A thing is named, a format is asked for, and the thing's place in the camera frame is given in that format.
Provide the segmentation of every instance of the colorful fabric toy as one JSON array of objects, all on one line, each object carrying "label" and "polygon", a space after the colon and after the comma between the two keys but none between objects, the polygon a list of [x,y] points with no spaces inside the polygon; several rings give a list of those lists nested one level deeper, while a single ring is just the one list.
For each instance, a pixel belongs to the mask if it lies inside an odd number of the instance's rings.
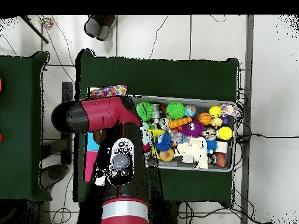
[{"label": "colorful fabric toy", "polygon": [[54,25],[53,18],[45,17],[43,15],[41,16],[41,18],[39,18],[39,22],[44,24],[44,27],[48,30],[50,30]]},{"label": "colorful fabric toy", "polygon": [[91,98],[103,98],[110,96],[125,96],[127,93],[126,85],[104,86],[91,91]]}]

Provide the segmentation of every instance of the yellow ball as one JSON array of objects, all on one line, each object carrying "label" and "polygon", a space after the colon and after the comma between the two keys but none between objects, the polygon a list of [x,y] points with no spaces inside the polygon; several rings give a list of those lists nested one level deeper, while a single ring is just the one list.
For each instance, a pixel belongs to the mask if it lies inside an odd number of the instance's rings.
[{"label": "yellow ball", "polygon": [[216,131],[216,136],[222,140],[229,140],[232,137],[232,129],[226,126],[221,127]]},{"label": "yellow ball", "polygon": [[210,107],[208,113],[212,116],[212,118],[220,118],[221,116],[221,109],[220,106],[212,106]]}]

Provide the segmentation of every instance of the white tile floor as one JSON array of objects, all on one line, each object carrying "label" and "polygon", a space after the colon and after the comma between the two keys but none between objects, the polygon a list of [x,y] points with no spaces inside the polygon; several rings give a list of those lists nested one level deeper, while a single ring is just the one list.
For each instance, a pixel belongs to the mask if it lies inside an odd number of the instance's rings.
[{"label": "white tile floor", "polygon": [[[116,28],[113,29],[112,38],[105,42],[90,38],[84,32],[84,23],[87,16],[56,16],[55,21],[64,33],[67,42],[57,25],[43,34],[49,40],[49,44],[43,43],[43,51],[50,53],[50,65],[44,71],[44,138],[59,138],[60,134],[52,126],[50,116],[56,105],[61,102],[61,82],[75,81],[75,68],[64,66],[63,70],[59,59],[63,65],[75,63],[77,54],[83,48],[92,49],[97,56],[105,57],[130,57],[148,59],[152,53],[153,43],[156,39],[156,31],[166,19],[165,16],[118,16],[118,32],[116,39]],[[240,62],[241,69],[245,68],[245,40],[246,40],[246,16],[245,15],[192,15],[168,16],[164,25],[157,32],[157,40],[152,59],[168,60],[216,60],[225,61],[235,57]],[[37,16],[29,16],[32,23],[41,30],[41,24]],[[0,33],[3,34],[18,56],[28,57],[36,51],[41,51],[41,39],[34,31],[24,23],[22,19],[7,19],[0,22]],[[0,36],[0,55],[14,55],[6,40]],[[244,84],[244,71],[241,71],[241,82]],[[240,148],[237,147],[236,161],[239,161]],[[43,160],[43,166],[60,163],[59,155],[52,155]],[[241,191],[241,171],[236,172],[235,188]],[[55,211],[64,205],[65,190],[72,176],[72,167],[63,181],[56,184],[51,195],[53,200],[44,206],[45,224],[57,223],[61,221],[62,213]],[[241,205],[241,197],[235,194],[235,200]],[[190,203],[196,215],[204,216],[209,212],[221,208],[216,202],[196,202]],[[78,204],[72,201],[72,179],[68,186],[65,200],[65,208],[71,211],[71,218],[62,224],[75,224],[78,217]],[[186,211],[186,206],[182,204],[181,212]],[[66,212],[64,221],[70,217]],[[186,224],[185,219],[178,219],[179,224]],[[206,218],[193,218],[192,224],[240,224],[239,218],[228,210],[214,213]]]}]

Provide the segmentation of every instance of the toy ball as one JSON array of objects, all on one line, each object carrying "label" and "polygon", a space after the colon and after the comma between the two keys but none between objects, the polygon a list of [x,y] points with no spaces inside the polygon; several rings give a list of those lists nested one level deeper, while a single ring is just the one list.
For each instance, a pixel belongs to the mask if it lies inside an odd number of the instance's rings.
[{"label": "toy ball", "polygon": [[181,102],[171,102],[167,105],[166,112],[172,120],[177,120],[184,117],[185,107]]},{"label": "toy ball", "polygon": [[223,123],[223,124],[228,124],[228,118],[226,118],[226,117],[221,117],[221,119],[222,119],[222,123]]},{"label": "toy ball", "polygon": [[194,105],[187,105],[185,107],[185,116],[193,117],[196,114],[196,107]]},{"label": "toy ball", "polygon": [[222,140],[229,140],[232,137],[232,129],[226,126],[221,127],[216,131],[216,136]]},{"label": "toy ball", "polygon": [[225,155],[223,153],[215,153],[216,156],[216,165],[218,167],[225,167],[227,164],[227,158],[225,157]]},{"label": "toy ball", "polygon": [[216,128],[218,126],[221,126],[222,125],[222,119],[221,118],[214,118],[214,119],[212,119],[211,125],[215,126]]},{"label": "toy ball", "polygon": [[175,153],[174,153],[173,149],[160,152],[160,158],[164,162],[170,162],[173,159],[174,155],[175,155]]},{"label": "toy ball", "polygon": [[199,114],[199,123],[203,125],[211,124],[212,117],[209,113],[201,113]]},{"label": "toy ball", "polygon": [[220,106],[212,106],[208,112],[210,113],[212,118],[220,118],[220,116],[222,115]]}]

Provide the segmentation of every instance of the orange toy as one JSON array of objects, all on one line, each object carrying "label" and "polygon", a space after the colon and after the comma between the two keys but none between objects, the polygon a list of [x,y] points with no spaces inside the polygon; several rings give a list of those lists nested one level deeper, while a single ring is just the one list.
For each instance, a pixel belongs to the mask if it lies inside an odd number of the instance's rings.
[{"label": "orange toy", "polygon": [[203,125],[211,124],[212,117],[209,113],[201,113],[199,114],[199,123]]},{"label": "orange toy", "polygon": [[182,126],[184,124],[187,124],[189,122],[192,122],[192,118],[191,117],[186,117],[186,118],[179,118],[178,120],[173,120],[168,122],[168,126],[170,129]]}]

